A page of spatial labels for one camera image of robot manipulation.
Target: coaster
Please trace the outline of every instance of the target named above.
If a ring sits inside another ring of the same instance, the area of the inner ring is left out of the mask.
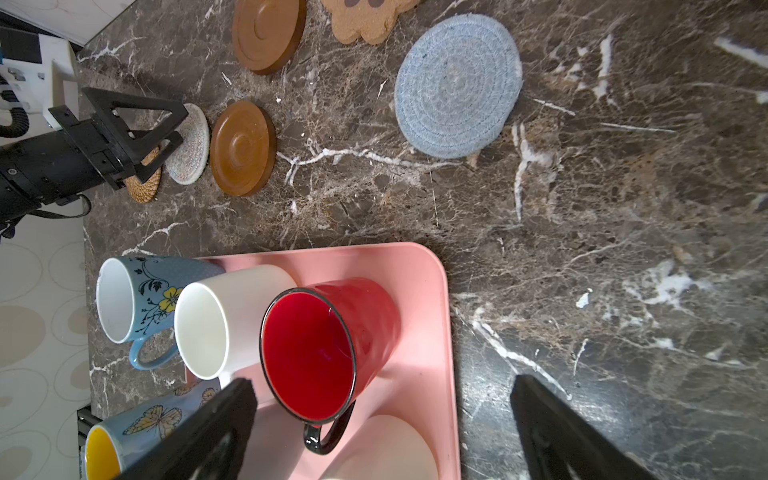
[[[237,59],[259,75],[280,70],[296,53],[306,0],[237,0],[232,45]]]
[[[419,0],[323,0],[331,12],[333,35],[343,44],[360,38],[378,45],[386,40],[401,13]]]
[[[144,159],[141,161],[141,164],[149,165],[151,161],[154,160],[154,158],[159,154],[160,147],[155,147],[155,149],[152,150],[149,155],[144,157]],[[126,178],[125,187],[128,189],[128,193],[131,195],[131,197],[140,204],[150,203],[154,198],[154,195],[157,193],[157,188],[160,186],[161,170],[163,169],[158,168],[157,171],[155,171],[152,176],[149,177],[149,180],[143,184],[139,182],[139,179],[136,177]]]
[[[210,141],[210,168],[219,188],[235,196],[266,185],[275,166],[277,139],[272,121],[249,101],[227,107]]]
[[[437,158],[480,151],[502,132],[523,84],[515,40],[484,15],[457,15],[411,48],[395,83],[395,113],[414,148]]]
[[[203,174],[208,162],[210,130],[200,107],[195,104],[184,104],[184,107],[190,114],[176,129],[184,142],[170,154],[165,167],[176,183],[191,185]]]

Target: brown wooden coaster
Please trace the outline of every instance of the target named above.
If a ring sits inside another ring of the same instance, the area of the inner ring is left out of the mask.
[[[323,0],[331,12],[333,35],[343,44],[360,38],[378,45],[386,40],[397,17],[419,0]]]
[[[270,117],[249,101],[221,114],[210,140],[210,167],[224,193],[241,197],[261,190],[272,174],[277,153]]]
[[[149,155],[144,157],[144,159],[141,161],[141,164],[150,164],[150,162],[154,160],[154,158],[159,154],[160,147],[155,147],[155,149],[152,150]],[[139,179],[136,177],[125,179],[125,187],[128,189],[128,193],[131,195],[131,197],[140,204],[150,203],[160,186],[161,170],[162,168],[158,168],[157,171],[154,172],[151,177],[149,177],[149,180],[143,184],[139,182]]]
[[[235,55],[259,75],[280,70],[304,33],[306,0],[237,0],[232,22]]]

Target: blue coaster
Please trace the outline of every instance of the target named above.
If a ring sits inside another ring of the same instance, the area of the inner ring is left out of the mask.
[[[411,48],[395,83],[400,130],[437,158],[480,151],[502,132],[523,85],[515,40],[484,15],[456,15]]]

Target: marble countertop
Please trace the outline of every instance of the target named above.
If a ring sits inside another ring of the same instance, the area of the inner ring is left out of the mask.
[[[232,0],[137,0],[80,53],[82,84],[193,102],[211,124],[254,101],[281,153],[252,197],[223,194],[210,169],[189,187],[165,177],[146,206],[91,192],[90,298],[114,255],[418,242],[449,278],[463,478],[526,478],[509,406],[523,372],[659,478],[762,478],[768,11],[424,0],[372,47],[341,45],[320,1],[308,9],[298,52],[268,77],[235,59]],[[465,12],[507,26],[525,84],[498,140],[439,166],[399,132],[392,90],[419,36]],[[283,159],[323,149],[346,154]],[[89,321],[100,417],[182,382],[179,359],[134,370],[93,308]]]

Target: pink tray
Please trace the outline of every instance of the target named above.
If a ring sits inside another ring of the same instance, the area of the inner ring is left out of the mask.
[[[305,451],[292,480],[317,480],[363,422],[380,414],[401,418],[421,433],[435,456],[441,480],[460,480],[448,281],[434,253],[417,243],[383,243],[206,260],[228,272],[277,265],[299,286],[364,276],[383,286],[400,308],[400,343],[384,370],[357,399],[341,442],[326,456]],[[260,365],[241,369],[236,376],[253,381],[259,407],[275,403]]]

